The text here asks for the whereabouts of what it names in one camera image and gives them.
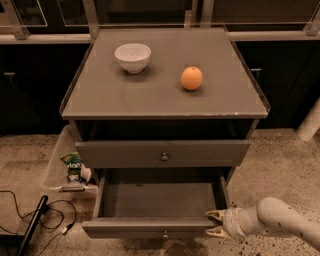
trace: speckled floor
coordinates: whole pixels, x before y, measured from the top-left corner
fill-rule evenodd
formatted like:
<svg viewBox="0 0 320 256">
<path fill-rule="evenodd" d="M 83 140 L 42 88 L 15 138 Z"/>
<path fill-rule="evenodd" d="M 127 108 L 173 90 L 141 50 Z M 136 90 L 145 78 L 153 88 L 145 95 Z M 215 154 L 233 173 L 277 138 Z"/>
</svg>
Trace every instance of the speckled floor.
<svg viewBox="0 0 320 256">
<path fill-rule="evenodd" d="M 41 197 L 40 184 L 57 135 L 5 136 L 0 138 L 0 190 L 12 190 L 22 214 L 33 211 Z M 320 133 L 308 143 L 291 129 L 257 130 L 242 165 L 229 184 L 229 193 L 238 207 L 249 207 L 266 196 L 286 201 L 308 219 L 320 222 Z M 0 226 L 16 232 L 26 226 L 10 194 L 0 194 Z M 49 202 L 59 196 L 49 196 Z M 232 239 L 92 240 L 80 226 L 89 220 L 94 200 L 72 200 L 78 211 L 77 223 L 66 236 L 58 236 L 41 255 L 319 255 L 297 238 L 248 237 Z M 63 227 L 73 218 L 72 209 L 59 206 L 65 213 Z M 57 224 L 59 214 L 52 214 L 46 224 Z M 61 231 L 48 232 L 40 226 L 26 255 L 39 254 L 48 241 Z M 0 245 L 0 255 L 14 255 L 15 248 Z"/>
</svg>

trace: open drawer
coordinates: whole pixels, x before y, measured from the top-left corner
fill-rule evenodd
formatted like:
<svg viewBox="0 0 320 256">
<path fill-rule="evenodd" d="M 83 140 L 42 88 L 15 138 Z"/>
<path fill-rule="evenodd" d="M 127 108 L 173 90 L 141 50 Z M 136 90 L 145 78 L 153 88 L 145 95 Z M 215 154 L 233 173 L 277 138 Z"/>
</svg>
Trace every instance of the open drawer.
<svg viewBox="0 0 320 256">
<path fill-rule="evenodd" d="M 218 225 L 205 213 L 228 208 L 223 168 L 104 169 L 91 238 L 192 238 Z"/>
</svg>

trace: gray drawer front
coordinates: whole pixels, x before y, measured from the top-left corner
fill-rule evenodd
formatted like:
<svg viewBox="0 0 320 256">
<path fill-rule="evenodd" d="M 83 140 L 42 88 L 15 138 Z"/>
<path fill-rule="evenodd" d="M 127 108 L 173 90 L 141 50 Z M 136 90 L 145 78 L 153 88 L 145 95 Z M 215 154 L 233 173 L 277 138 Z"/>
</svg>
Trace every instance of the gray drawer front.
<svg viewBox="0 0 320 256">
<path fill-rule="evenodd" d="M 246 140 L 76 143 L 89 168 L 238 166 L 249 146 Z"/>
</svg>

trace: drawer handle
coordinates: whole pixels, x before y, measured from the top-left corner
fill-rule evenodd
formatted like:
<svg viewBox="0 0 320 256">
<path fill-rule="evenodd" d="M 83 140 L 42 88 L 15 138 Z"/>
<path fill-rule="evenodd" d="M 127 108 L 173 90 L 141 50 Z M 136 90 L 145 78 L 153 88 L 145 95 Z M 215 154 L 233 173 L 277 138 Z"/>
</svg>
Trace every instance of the drawer handle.
<svg viewBox="0 0 320 256">
<path fill-rule="evenodd" d="M 167 162 L 169 160 L 169 155 L 167 152 L 163 152 L 161 156 L 161 161 Z"/>
</svg>

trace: cabinet door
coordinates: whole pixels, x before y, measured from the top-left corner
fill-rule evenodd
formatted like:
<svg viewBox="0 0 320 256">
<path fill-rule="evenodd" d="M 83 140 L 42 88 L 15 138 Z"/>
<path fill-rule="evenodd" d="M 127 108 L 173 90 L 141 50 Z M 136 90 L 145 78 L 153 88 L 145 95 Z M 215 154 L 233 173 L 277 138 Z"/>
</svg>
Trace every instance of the cabinet door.
<svg viewBox="0 0 320 256">
<path fill-rule="evenodd" d="M 87 48 L 0 46 L 0 133 L 60 133 L 66 123 L 59 106 Z"/>
<path fill-rule="evenodd" d="M 239 42 L 237 45 L 248 67 L 265 93 L 271 111 L 258 128 L 289 128 L 310 87 L 319 74 L 316 41 Z"/>
</svg>

